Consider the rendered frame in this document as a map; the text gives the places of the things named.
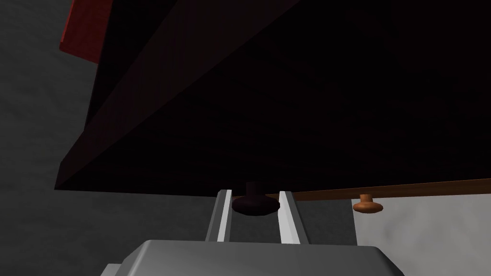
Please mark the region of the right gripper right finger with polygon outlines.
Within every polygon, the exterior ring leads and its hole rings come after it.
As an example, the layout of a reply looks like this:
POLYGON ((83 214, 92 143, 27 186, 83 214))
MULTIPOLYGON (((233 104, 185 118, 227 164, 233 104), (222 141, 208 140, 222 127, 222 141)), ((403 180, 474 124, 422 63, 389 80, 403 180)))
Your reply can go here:
POLYGON ((278 222, 281 243, 309 244, 309 238, 292 192, 280 191, 279 203, 278 222))

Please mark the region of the light wooden round knob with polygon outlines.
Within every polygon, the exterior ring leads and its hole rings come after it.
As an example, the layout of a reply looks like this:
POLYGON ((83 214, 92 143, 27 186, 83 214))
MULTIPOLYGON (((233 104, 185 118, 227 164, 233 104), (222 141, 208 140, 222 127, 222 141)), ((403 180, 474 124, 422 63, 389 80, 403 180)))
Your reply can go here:
POLYGON ((352 209, 359 213, 373 214, 383 211, 384 208, 383 205, 373 201, 371 194, 361 194, 360 202, 353 204, 352 209))

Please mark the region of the brown wooden cupboard door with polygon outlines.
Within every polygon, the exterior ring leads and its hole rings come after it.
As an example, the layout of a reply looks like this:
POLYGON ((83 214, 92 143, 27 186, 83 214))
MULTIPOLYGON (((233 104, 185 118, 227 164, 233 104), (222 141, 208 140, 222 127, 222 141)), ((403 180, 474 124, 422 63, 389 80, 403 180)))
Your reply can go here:
POLYGON ((298 201, 491 194, 491 178, 293 193, 298 201))

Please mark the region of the dark wooden round knob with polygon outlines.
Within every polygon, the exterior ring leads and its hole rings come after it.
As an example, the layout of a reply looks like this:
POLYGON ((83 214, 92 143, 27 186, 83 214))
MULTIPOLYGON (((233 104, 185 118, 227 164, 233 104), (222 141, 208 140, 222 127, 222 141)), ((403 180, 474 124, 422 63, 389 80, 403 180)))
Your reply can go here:
POLYGON ((233 211, 246 216, 265 216, 280 209, 277 199, 266 196, 267 182, 254 181, 245 185, 245 195, 232 202, 233 211))

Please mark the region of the dark wooden cupboard door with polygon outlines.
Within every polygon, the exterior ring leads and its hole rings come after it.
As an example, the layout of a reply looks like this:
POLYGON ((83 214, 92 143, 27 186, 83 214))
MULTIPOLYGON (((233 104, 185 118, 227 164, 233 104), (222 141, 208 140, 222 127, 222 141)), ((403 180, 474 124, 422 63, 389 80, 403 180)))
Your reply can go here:
POLYGON ((55 189, 491 178, 491 0, 114 0, 55 189))

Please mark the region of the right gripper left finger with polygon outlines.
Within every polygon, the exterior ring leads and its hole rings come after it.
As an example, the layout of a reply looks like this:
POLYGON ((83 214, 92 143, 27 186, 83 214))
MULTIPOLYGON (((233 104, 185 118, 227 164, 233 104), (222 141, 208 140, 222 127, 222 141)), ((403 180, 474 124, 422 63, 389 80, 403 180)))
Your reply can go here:
POLYGON ((231 202, 231 190, 221 190, 217 194, 205 241, 230 241, 230 228, 232 217, 231 202))

